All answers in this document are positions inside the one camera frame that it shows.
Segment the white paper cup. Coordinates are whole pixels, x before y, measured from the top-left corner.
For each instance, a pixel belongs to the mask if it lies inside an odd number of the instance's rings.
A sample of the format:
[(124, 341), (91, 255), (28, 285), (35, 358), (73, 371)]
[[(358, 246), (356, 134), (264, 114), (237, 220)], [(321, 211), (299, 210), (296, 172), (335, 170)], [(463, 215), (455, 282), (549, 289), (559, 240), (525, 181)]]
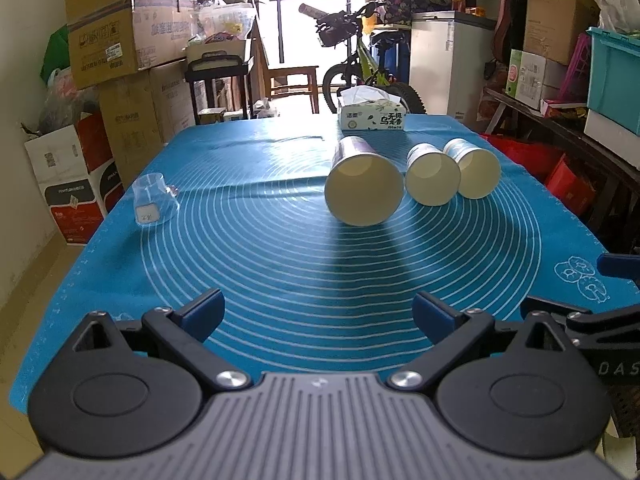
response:
[(416, 144), (407, 156), (406, 188), (423, 206), (446, 205), (457, 194), (461, 171), (458, 164), (436, 146)]
[(461, 174), (459, 193), (468, 200), (481, 200), (497, 186), (501, 177), (498, 157), (486, 148), (464, 140), (452, 139), (444, 153), (458, 165)]

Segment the tall purple paper cup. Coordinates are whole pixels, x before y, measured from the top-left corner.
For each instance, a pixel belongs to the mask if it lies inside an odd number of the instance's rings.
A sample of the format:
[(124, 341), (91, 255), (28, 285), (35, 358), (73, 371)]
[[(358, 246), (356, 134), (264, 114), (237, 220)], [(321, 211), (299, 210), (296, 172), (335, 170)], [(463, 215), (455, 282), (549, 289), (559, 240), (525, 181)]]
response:
[(338, 141), (324, 185), (334, 218), (349, 226), (376, 226), (397, 210), (405, 193), (398, 168), (360, 136)]

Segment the clear plastic measuring cup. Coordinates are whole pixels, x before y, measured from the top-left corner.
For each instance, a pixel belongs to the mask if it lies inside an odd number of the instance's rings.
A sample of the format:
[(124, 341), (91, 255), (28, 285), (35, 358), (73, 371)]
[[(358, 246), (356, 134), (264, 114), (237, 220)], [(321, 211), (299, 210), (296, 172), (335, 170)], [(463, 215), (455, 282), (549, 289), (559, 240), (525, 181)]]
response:
[(159, 226), (178, 214), (178, 192), (160, 172), (142, 174), (132, 184), (134, 218), (139, 226)]

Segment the red gift bag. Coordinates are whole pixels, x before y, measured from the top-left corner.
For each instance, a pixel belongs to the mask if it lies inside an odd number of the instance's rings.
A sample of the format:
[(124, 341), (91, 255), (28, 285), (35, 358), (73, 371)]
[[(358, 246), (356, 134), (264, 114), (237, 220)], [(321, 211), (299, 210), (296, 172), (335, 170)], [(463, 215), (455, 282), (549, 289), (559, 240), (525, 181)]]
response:
[(547, 190), (575, 216), (583, 214), (596, 197), (596, 189), (563, 154), (544, 181)]

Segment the pink plastic basket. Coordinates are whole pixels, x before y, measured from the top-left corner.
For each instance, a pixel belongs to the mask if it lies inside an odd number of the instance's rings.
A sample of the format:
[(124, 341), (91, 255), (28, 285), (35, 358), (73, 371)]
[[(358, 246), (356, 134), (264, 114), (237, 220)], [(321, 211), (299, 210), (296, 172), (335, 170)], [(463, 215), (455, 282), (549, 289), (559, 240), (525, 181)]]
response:
[(577, 38), (575, 50), (567, 66), (558, 94), (562, 102), (585, 102), (588, 96), (591, 67), (591, 38), (583, 32)]

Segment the teal plastic storage bin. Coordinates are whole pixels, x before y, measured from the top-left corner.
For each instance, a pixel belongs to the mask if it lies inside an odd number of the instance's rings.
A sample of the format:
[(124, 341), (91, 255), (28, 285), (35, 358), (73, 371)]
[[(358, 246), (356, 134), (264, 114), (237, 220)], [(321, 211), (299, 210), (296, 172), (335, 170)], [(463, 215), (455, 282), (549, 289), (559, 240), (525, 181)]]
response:
[(587, 105), (639, 135), (640, 47), (633, 36), (590, 27), (591, 68)]

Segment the white red appliance box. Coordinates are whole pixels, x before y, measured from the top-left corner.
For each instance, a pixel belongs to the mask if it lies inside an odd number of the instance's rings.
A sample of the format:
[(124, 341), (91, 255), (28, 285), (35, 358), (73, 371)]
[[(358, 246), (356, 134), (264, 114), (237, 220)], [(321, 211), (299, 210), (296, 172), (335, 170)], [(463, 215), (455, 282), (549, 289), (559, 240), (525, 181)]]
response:
[(41, 195), (67, 244), (85, 245), (125, 188), (99, 113), (25, 143)]

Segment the white green small box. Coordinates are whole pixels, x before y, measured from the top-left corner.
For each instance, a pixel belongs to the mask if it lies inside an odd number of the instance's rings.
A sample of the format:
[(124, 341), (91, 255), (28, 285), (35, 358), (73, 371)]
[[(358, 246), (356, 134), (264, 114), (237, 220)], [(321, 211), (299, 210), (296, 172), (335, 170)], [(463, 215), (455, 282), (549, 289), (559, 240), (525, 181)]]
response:
[(560, 93), (566, 72), (565, 65), (513, 49), (504, 93), (534, 110), (541, 110), (544, 100), (553, 100)]

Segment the white tissue box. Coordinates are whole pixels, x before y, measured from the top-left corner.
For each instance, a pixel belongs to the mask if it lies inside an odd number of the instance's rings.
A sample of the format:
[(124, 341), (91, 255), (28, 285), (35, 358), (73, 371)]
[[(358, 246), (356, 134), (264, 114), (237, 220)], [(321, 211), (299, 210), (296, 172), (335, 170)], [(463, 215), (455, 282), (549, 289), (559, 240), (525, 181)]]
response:
[(344, 90), (337, 101), (337, 121), (343, 131), (405, 129), (407, 109), (400, 96), (356, 86)]

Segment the white chest freezer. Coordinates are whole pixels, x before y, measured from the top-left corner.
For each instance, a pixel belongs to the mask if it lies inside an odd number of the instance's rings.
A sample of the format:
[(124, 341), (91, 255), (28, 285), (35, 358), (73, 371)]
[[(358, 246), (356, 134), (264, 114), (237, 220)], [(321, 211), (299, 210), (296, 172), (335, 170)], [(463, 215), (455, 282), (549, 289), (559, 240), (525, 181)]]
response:
[(495, 26), (488, 18), (453, 10), (413, 15), (409, 84), (427, 114), (448, 115), (471, 129), (477, 126)]

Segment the brown cardboard box on shelf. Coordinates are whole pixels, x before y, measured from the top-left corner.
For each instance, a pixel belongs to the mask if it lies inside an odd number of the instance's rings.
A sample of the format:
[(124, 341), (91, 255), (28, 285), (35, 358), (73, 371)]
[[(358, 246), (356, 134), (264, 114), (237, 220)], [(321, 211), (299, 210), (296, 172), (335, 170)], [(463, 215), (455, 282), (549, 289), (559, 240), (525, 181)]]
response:
[(598, 24), (599, 13), (594, 0), (527, 0), (523, 48), (568, 65), (579, 35)]

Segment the lower stacked cardboard box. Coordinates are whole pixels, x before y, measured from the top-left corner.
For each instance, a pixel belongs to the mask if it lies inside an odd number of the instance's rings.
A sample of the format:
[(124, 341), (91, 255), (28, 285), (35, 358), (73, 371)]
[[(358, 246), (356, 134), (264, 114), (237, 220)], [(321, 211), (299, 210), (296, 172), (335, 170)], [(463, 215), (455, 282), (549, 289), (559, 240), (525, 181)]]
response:
[(191, 86), (179, 60), (98, 85), (100, 110), (114, 161), (128, 186), (204, 106), (201, 82)]

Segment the black and green bicycle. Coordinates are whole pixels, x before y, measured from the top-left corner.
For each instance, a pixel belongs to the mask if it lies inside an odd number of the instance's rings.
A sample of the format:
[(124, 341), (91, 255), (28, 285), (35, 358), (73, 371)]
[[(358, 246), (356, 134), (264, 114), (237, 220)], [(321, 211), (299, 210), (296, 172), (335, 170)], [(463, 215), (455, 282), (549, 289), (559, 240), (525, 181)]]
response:
[(331, 66), (322, 79), (322, 96), (332, 114), (337, 113), (337, 98), (352, 87), (381, 88), (392, 96), (399, 96), (411, 114), (425, 114), (425, 106), (410, 84), (400, 81), (393, 72), (384, 67), (386, 52), (398, 44), (408, 44), (404, 32), (392, 26), (373, 36), (373, 45), (378, 48), (375, 58), (363, 42), (363, 18), (372, 18), (379, 8), (386, 8), (385, 1), (367, 2), (359, 10), (347, 13), (328, 13), (302, 3), (298, 12), (316, 21), (316, 32), (324, 48), (336, 47), (342, 42), (356, 39), (355, 51), (344, 62)]

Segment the wooden chair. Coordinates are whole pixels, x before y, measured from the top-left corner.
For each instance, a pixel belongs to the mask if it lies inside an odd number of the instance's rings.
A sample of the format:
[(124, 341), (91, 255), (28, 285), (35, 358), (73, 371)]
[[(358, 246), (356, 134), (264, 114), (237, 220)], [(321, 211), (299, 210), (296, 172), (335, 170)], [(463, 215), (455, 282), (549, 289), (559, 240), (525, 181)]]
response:
[(262, 98), (272, 101), (288, 96), (306, 96), (309, 99), (311, 113), (320, 113), (317, 66), (271, 64), (264, 38), (262, 38), (262, 25), (259, 18), (255, 18), (252, 29), (252, 47), (258, 89)]

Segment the large top cardboard box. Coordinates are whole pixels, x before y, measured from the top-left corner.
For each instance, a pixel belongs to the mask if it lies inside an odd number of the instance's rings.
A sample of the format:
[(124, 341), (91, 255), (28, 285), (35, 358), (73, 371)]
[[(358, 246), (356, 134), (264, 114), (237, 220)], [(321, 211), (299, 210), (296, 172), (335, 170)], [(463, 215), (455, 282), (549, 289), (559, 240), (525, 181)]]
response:
[(85, 89), (178, 60), (198, 0), (65, 0), (70, 69)]

